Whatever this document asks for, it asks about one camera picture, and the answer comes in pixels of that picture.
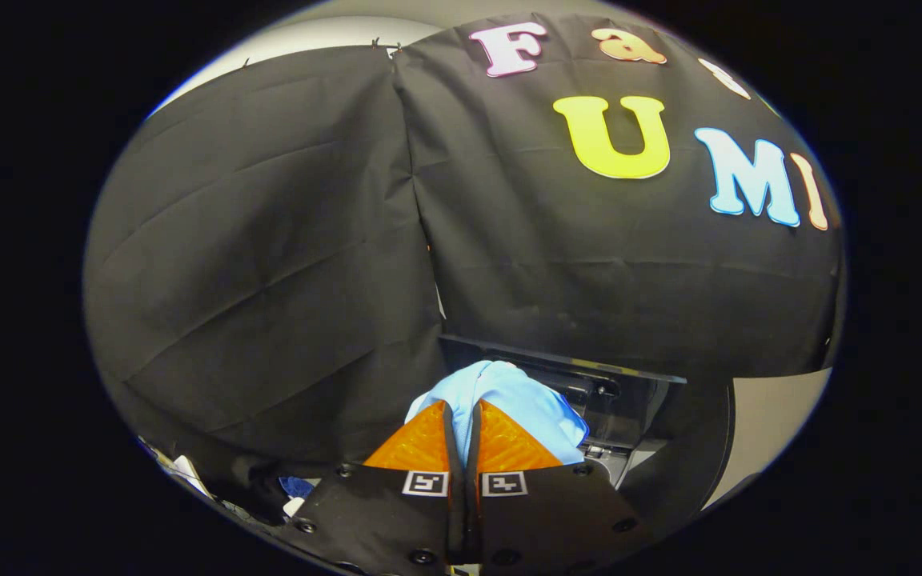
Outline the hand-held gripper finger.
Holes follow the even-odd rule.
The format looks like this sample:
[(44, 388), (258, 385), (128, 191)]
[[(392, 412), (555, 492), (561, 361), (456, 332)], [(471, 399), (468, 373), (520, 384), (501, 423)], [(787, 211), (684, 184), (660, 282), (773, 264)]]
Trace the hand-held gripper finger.
[(443, 575), (463, 502), (451, 408), (421, 410), (365, 462), (326, 474), (289, 521), (289, 543), (345, 575)]
[(564, 466), (486, 400), (473, 416), (466, 544), (483, 575), (591, 575), (654, 542), (607, 468)]

